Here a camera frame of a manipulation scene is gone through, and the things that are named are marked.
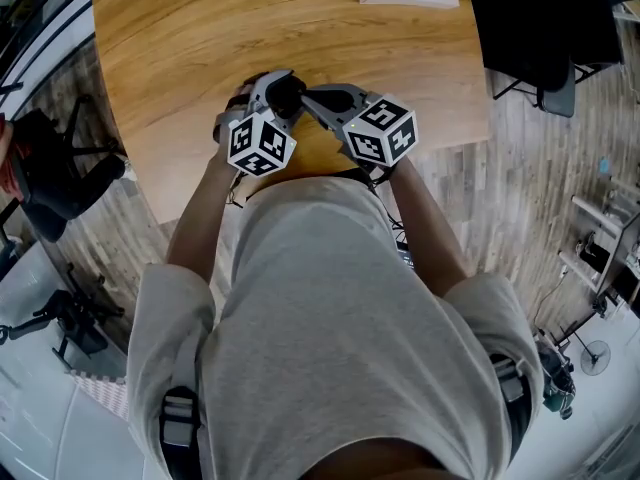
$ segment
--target wooden table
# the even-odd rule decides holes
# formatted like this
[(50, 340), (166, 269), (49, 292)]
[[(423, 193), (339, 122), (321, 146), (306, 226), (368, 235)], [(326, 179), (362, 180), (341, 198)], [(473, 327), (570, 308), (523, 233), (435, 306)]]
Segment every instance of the wooden table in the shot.
[[(358, 0), (93, 0), (111, 108), (151, 209), (176, 219), (216, 149), (211, 131), (250, 75), (292, 68), (391, 92), (416, 109), (414, 155), (486, 140), (488, 107), (471, 2), (449, 10)], [(308, 116), (286, 179), (353, 164)]]

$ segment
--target red object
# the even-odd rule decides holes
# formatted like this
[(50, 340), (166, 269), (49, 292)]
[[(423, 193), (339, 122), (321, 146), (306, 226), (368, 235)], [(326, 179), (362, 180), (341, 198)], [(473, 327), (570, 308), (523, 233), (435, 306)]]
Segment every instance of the red object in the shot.
[[(6, 128), (6, 121), (3, 113), (0, 113), (0, 141), (3, 140), (11, 140), (12, 137), (3, 137), (4, 131)], [(16, 142), (15, 140), (11, 140), (9, 144), (9, 149), (7, 151), (7, 156), (4, 158), (2, 162), (2, 166), (0, 166), (0, 187), (10, 196), (13, 196), (21, 201), (24, 199), (22, 195), (22, 191), (20, 190), (20, 186), (18, 185), (18, 180), (16, 178), (15, 173), (13, 172), (13, 167), (11, 166), (10, 158), (14, 153), (18, 153), (20, 158), (26, 158), (31, 153), (31, 146), (25, 142)]]

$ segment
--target wooden floor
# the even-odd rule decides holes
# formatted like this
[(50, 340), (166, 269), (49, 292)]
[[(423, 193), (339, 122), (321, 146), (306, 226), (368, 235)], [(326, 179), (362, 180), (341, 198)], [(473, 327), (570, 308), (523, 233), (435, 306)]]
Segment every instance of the wooden floor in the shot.
[[(577, 86), (572, 119), (540, 112), (525, 95), (512, 91), (491, 105), (488, 142), (439, 150), (418, 165), (478, 270), (505, 274), (531, 322), (542, 298), (558, 285), (562, 267), (558, 249), (572, 249), (581, 232), (571, 196), (602, 199), (606, 189), (598, 174), (602, 158), (608, 160), (612, 174), (636, 181), (640, 105), (632, 87), (640, 88), (640, 38), (633, 25), (621, 24), (621, 39), (624, 70), (610, 68)], [(487, 76), (490, 91), (509, 83), (500, 74)], [(65, 124), (75, 97), (82, 93), (92, 94), (99, 109), (84, 114), (76, 143), (101, 143), (116, 135), (93, 43), (63, 65), (30, 106), (42, 107)], [(388, 186), (379, 190), (393, 211)], [(219, 304), (230, 288), (241, 213), (228, 209), (212, 282)], [(9, 227), (15, 233), (22, 224), (18, 215)], [(105, 289), (127, 311), (117, 333), (124, 343), (140, 275), (147, 263), (162, 260), (174, 227), (175, 222), (158, 226), (136, 185), (118, 181), (47, 250), (58, 265), (73, 261), (85, 279), (105, 276)], [(561, 327), (590, 314), (588, 291), (569, 274), (544, 301), (535, 323), (558, 335)]]

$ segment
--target gray t-shirt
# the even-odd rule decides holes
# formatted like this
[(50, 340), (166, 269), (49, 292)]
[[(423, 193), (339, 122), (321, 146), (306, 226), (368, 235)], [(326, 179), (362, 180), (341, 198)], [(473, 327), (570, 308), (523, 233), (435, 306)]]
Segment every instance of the gray t-shirt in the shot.
[(479, 275), (435, 297), (398, 256), (380, 201), (352, 180), (281, 183), (245, 215), (215, 328), (202, 279), (168, 265), (145, 272), (127, 378), (145, 453), (166, 471), (158, 415), (191, 336), (205, 478), (296, 480), (376, 437), (422, 446), (464, 478), (500, 477), (511, 437), (487, 353), (513, 358), (528, 377), (532, 421), (543, 386), (507, 280)]

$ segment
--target fan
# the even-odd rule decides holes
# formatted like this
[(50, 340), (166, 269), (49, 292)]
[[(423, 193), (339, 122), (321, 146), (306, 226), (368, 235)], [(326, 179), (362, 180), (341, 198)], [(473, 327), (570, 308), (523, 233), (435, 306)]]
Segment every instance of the fan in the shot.
[(576, 334), (580, 343), (584, 347), (580, 356), (580, 366), (582, 371), (590, 376), (600, 375), (609, 366), (611, 361), (611, 349), (604, 341), (592, 341), (585, 345)]

